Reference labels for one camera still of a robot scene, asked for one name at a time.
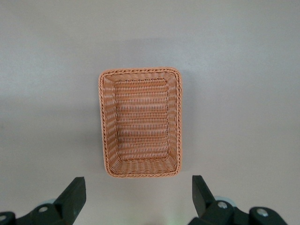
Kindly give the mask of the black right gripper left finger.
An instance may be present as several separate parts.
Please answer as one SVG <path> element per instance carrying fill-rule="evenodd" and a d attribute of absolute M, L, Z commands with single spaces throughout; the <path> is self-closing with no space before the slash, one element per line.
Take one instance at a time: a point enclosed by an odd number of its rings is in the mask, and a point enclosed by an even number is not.
<path fill-rule="evenodd" d="M 12 211 L 0 213 L 2 225 L 72 225 L 86 203 L 84 177 L 76 177 L 53 203 L 44 203 L 17 218 Z"/>

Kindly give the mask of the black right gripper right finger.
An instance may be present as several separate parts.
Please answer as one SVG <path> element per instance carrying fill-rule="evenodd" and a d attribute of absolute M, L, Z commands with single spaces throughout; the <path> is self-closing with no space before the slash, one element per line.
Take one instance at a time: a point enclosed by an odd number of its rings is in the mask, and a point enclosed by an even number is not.
<path fill-rule="evenodd" d="M 228 201 L 216 200 L 201 175 L 192 176 L 192 197 L 197 217 L 192 225 L 286 225 L 283 218 L 266 207 L 245 213 Z"/>

